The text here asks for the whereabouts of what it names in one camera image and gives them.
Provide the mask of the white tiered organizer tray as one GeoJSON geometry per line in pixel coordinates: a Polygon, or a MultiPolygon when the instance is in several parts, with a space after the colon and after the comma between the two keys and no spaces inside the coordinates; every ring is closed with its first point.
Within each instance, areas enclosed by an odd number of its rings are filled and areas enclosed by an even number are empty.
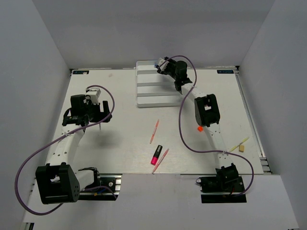
{"type": "Polygon", "coordinates": [[[182,95],[174,79],[157,73],[156,60],[136,62],[136,93],[139,108],[180,106],[182,95]]]}

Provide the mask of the yellow pen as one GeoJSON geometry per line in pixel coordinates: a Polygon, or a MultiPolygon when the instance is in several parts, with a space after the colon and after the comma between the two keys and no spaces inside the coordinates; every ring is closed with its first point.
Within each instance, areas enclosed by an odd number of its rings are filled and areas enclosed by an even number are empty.
{"type": "Polygon", "coordinates": [[[242,145],[243,143],[245,143],[247,140],[249,139],[249,137],[244,138],[238,145],[232,147],[229,152],[234,151],[235,149],[239,148],[240,145],[242,145]]]}

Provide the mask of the right blue table label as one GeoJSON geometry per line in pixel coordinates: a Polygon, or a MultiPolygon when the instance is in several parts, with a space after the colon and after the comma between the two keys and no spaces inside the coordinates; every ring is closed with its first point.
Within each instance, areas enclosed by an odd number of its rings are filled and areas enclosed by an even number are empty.
{"type": "Polygon", "coordinates": [[[217,70],[218,74],[234,74],[233,70],[228,70],[228,69],[222,69],[222,70],[217,70]]]}

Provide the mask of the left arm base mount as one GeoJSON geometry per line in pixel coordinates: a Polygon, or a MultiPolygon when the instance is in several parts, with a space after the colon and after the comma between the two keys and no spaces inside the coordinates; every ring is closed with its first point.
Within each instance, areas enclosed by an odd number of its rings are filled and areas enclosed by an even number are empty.
{"type": "Polygon", "coordinates": [[[86,186],[79,195],[81,201],[116,201],[121,187],[121,174],[99,174],[98,182],[86,186]]]}

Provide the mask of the upper pink pen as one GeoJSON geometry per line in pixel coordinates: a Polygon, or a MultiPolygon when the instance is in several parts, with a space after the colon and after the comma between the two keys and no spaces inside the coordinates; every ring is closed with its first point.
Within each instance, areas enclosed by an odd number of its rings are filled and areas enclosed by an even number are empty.
{"type": "Polygon", "coordinates": [[[153,142],[153,139],[154,139],[154,136],[155,136],[155,134],[156,134],[158,125],[159,125],[159,119],[157,120],[157,122],[156,122],[156,124],[155,124],[155,126],[154,126],[154,130],[153,130],[153,133],[152,133],[152,135],[151,135],[150,142],[149,142],[150,144],[152,144],[152,142],[153,142]]]}

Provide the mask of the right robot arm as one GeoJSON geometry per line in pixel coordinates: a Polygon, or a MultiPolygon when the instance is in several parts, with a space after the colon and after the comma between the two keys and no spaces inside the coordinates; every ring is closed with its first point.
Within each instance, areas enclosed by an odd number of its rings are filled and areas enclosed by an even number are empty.
{"type": "Polygon", "coordinates": [[[213,147],[217,187],[222,191],[228,191],[237,181],[238,171],[227,153],[221,134],[216,96],[206,94],[196,87],[196,81],[191,81],[188,77],[188,65],[185,61],[175,61],[168,57],[159,58],[156,68],[159,74],[170,76],[174,80],[176,91],[184,96],[180,112],[187,99],[193,102],[196,122],[203,128],[213,147]]]}

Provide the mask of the blue table label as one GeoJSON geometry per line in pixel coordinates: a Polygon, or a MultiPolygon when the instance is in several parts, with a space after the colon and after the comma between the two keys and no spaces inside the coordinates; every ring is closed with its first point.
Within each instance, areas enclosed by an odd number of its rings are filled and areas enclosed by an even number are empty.
{"type": "Polygon", "coordinates": [[[89,74],[89,71],[88,70],[74,70],[73,72],[73,75],[83,75],[83,74],[89,74]]]}
{"type": "Polygon", "coordinates": [[[222,69],[222,70],[217,70],[218,74],[234,74],[233,70],[228,70],[228,69],[222,69]]]}

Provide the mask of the lower pink pen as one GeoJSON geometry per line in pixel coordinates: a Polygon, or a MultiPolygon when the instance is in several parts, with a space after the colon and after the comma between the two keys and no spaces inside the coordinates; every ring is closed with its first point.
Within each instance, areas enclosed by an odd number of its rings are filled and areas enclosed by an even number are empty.
{"type": "Polygon", "coordinates": [[[165,151],[165,153],[162,155],[161,159],[158,161],[158,163],[155,165],[154,169],[152,170],[152,174],[155,173],[155,171],[158,169],[158,167],[160,166],[160,164],[162,163],[162,161],[164,160],[164,158],[166,157],[166,155],[168,154],[169,149],[167,149],[165,151]]]}

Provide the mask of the left blue table label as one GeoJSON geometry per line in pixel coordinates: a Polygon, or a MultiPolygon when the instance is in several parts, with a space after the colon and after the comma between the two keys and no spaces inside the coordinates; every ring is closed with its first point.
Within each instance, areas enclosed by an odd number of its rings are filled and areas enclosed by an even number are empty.
{"type": "Polygon", "coordinates": [[[83,75],[83,74],[89,74],[89,71],[88,70],[74,70],[73,72],[73,75],[83,75]]]}

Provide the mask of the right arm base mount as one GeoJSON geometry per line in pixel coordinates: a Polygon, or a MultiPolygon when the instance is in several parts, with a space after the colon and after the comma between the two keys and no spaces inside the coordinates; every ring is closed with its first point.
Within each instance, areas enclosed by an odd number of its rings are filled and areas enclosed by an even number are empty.
{"type": "Polygon", "coordinates": [[[245,190],[241,176],[226,188],[218,184],[215,176],[199,177],[195,182],[201,188],[202,204],[247,203],[246,195],[239,195],[245,190]]]}

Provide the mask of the orange-capped black marker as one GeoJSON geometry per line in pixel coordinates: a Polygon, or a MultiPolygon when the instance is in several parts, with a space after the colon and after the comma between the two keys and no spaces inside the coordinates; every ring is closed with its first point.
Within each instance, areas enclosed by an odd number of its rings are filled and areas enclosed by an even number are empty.
{"type": "Polygon", "coordinates": [[[202,132],[202,131],[203,131],[203,127],[201,127],[201,126],[198,126],[197,129],[198,129],[199,132],[202,132]]]}

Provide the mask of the pink black highlighter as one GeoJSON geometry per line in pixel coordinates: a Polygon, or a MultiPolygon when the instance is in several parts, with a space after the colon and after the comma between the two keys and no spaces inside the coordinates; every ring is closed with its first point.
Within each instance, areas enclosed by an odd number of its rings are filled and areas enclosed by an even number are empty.
{"type": "Polygon", "coordinates": [[[152,160],[151,160],[151,164],[152,165],[156,165],[156,163],[158,161],[158,158],[160,156],[160,153],[162,151],[162,148],[163,148],[163,146],[161,146],[161,145],[157,146],[157,148],[156,148],[156,150],[155,150],[155,152],[153,154],[152,160]]]}

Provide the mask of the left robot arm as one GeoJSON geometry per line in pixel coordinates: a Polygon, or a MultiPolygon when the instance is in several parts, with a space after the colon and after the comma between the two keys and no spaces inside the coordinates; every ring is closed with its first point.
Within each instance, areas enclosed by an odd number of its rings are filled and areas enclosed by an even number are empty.
{"type": "Polygon", "coordinates": [[[97,191],[101,187],[98,169],[87,167],[74,172],[71,164],[86,126],[111,119],[107,101],[99,102],[100,90],[71,96],[71,106],[63,115],[62,134],[55,151],[45,166],[35,172],[43,204],[76,202],[85,188],[97,191]]]}

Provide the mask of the pink pen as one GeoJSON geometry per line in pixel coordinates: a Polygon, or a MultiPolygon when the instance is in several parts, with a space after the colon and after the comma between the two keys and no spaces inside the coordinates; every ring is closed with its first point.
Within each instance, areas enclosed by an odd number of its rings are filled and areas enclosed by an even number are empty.
{"type": "Polygon", "coordinates": [[[158,161],[158,163],[155,165],[154,169],[152,170],[152,174],[155,173],[155,171],[158,169],[158,167],[160,166],[160,164],[162,163],[162,161],[164,160],[164,158],[166,157],[166,155],[168,154],[169,149],[167,149],[165,151],[165,153],[162,155],[161,159],[158,161]]]}
{"type": "Polygon", "coordinates": [[[155,136],[155,134],[156,134],[158,125],[159,125],[159,119],[157,120],[157,122],[156,122],[156,124],[155,124],[155,126],[154,126],[154,130],[153,130],[153,133],[152,133],[152,135],[151,135],[150,142],[149,142],[150,144],[152,144],[152,142],[153,142],[153,139],[154,139],[154,136],[155,136]]]}

